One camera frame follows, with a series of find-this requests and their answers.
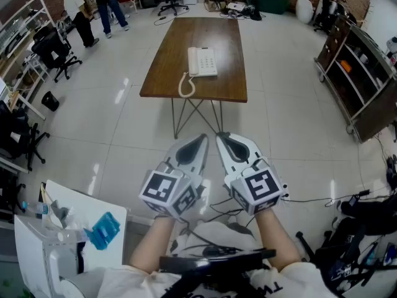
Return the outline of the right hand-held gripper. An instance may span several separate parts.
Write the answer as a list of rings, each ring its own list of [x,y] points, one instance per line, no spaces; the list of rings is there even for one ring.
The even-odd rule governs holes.
[[[271,208],[288,194],[288,185],[275,167],[267,160],[256,160],[263,154],[254,141],[235,133],[220,132],[216,135],[216,146],[226,174],[230,174],[225,177],[229,195],[247,214],[256,215]],[[237,171],[252,160],[255,161],[251,165]]]

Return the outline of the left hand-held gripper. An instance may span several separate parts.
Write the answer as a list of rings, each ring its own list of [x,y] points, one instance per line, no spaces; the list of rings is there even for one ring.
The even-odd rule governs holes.
[[[200,198],[201,170],[207,158],[208,136],[196,135],[177,141],[168,150],[165,161],[146,172],[139,198],[153,211],[180,219]],[[175,168],[171,164],[186,169]]]

